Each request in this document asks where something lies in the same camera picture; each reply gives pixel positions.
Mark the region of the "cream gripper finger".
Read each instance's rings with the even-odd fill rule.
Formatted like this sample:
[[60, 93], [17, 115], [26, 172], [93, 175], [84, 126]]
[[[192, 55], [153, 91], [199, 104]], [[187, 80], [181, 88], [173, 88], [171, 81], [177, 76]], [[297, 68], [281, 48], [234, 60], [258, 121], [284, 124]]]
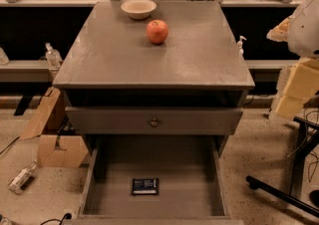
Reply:
[[271, 117], [293, 119], [319, 91], [319, 60], [302, 58], [279, 74]]
[[271, 29], [266, 38], [274, 42], [286, 42], [289, 29], [290, 18], [285, 18], [280, 24]]

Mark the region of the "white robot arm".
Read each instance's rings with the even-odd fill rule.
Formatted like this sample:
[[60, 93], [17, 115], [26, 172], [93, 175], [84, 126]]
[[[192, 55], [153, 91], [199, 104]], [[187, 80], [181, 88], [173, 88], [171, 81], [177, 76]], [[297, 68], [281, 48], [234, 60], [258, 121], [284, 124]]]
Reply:
[[319, 91], [319, 0], [303, 0], [267, 38], [286, 42], [289, 51], [300, 57], [280, 71], [271, 105], [273, 114], [293, 119]]

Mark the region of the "black robot base legs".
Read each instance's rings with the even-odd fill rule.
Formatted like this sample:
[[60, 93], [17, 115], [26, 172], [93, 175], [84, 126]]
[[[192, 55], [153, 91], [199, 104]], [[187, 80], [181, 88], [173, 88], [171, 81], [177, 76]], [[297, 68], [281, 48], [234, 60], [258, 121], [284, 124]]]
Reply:
[[279, 189], [276, 189], [252, 176], [247, 176], [246, 181], [251, 189], [264, 190], [265, 192], [299, 208], [302, 211], [305, 211], [308, 214], [313, 215], [314, 217], [319, 217], [318, 208], [300, 200], [305, 158], [319, 144], [319, 124], [298, 116], [296, 116], [293, 120], [299, 123], [299, 128], [296, 150], [292, 154], [289, 193], [280, 191]]

